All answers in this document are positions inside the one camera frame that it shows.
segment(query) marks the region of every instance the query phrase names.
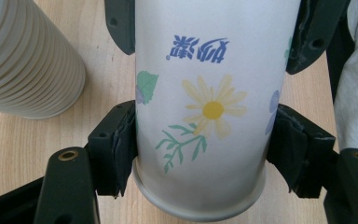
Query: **printed flower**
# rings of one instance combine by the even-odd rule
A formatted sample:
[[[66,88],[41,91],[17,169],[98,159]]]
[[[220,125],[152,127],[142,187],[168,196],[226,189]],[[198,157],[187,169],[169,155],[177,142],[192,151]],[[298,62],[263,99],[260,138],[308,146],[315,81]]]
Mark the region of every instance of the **printed flower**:
[[[203,133],[208,137],[212,130],[219,139],[228,136],[231,127],[223,116],[241,117],[246,112],[246,107],[238,105],[246,97],[246,92],[238,91],[230,87],[232,76],[225,75],[220,82],[217,93],[214,93],[213,87],[207,87],[201,76],[198,77],[198,88],[188,80],[182,82],[186,93],[194,100],[195,105],[187,105],[190,110],[198,110],[199,113],[185,118],[187,123],[196,123],[197,128],[193,134]]]

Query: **white paper cup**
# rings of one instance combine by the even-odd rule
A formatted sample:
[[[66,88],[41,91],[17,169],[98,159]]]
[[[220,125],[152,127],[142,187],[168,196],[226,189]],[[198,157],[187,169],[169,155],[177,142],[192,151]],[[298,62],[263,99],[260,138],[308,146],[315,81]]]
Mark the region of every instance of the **white paper cup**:
[[[0,111],[46,119],[68,109],[85,83],[76,51],[32,0],[0,0]]]
[[[299,0],[135,5],[136,183],[177,217],[236,216],[264,187]]]

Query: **black bracket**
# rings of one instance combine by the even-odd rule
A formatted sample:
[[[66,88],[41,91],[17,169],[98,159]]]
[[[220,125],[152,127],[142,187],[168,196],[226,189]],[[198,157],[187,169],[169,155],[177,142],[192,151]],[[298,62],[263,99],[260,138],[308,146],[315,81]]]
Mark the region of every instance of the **black bracket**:
[[[88,151],[68,147],[54,153],[48,160],[34,223],[97,224],[97,204]]]
[[[286,71],[296,74],[327,49],[351,0],[302,0]]]
[[[104,0],[107,30],[127,55],[135,52],[135,0]]]
[[[319,198],[321,174],[336,138],[286,105],[279,105],[267,160],[273,163],[299,198]]]
[[[138,155],[135,102],[116,105],[89,135],[86,146],[99,195],[124,195],[132,160]]]
[[[346,148],[336,164],[338,182],[327,189],[324,210],[329,224],[358,224],[358,149]]]

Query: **wooden table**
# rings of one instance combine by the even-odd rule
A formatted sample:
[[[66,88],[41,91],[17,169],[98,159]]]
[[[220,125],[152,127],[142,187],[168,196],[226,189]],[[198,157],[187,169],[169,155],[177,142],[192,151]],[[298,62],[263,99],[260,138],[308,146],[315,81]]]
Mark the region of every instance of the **wooden table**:
[[[82,147],[106,113],[134,99],[135,56],[122,53],[108,34],[103,0],[35,0],[87,66],[87,84],[77,102],[58,117],[31,120],[0,113],[0,195],[44,175],[48,158],[65,147]],[[286,76],[281,103],[336,135],[325,56],[295,76]],[[218,223],[326,223],[319,200],[298,199],[267,164],[260,199],[241,215]],[[100,197],[102,223],[190,223],[152,205],[130,177],[126,194]]]

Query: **green leaf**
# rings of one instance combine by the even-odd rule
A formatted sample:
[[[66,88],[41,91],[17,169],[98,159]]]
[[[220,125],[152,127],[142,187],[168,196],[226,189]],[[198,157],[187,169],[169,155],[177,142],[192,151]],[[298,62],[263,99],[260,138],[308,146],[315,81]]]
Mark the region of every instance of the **green leaf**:
[[[170,143],[170,144],[167,146],[167,150],[172,149],[175,145],[176,145],[176,143]]]
[[[202,138],[201,143],[202,143],[202,152],[205,152],[206,151],[206,146],[207,146],[205,138]]]
[[[182,149],[180,147],[178,147],[176,150],[178,150],[178,153],[179,153],[179,162],[182,164],[182,162],[183,162]]]
[[[136,77],[136,85],[145,97],[144,105],[147,105],[153,97],[154,89],[156,88],[158,75],[150,74],[146,71],[138,73]]]
[[[188,125],[190,125],[193,129],[197,129],[197,125],[195,123],[189,123]]]
[[[171,126],[168,126],[172,129],[179,129],[179,130],[182,130],[183,133],[181,133],[181,135],[185,135],[185,134],[188,134],[188,133],[193,133],[192,131],[190,131],[189,129],[183,127],[183,126],[180,126],[180,125],[171,125]]]
[[[171,140],[170,139],[161,140],[161,142],[159,142],[158,145],[156,146],[156,149],[159,149],[166,142],[171,142]]]
[[[170,170],[170,166],[169,166],[168,163],[167,163],[167,164],[165,164],[165,166],[164,166],[164,172],[165,172],[165,174],[168,173],[168,170]]]
[[[176,139],[170,134],[170,133],[167,133],[167,132],[165,132],[164,130],[162,130],[169,138],[171,138],[171,140],[173,141],[173,142],[177,142],[176,141]]]
[[[165,159],[172,159],[172,155],[171,154],[165,154],[164,158]]]
[[[200,151],[200,141],[197,143],[196,149],[194,149],[193,158],[191,159],[192,161],[197,158],[197,156],[199,155],[199,151]]]

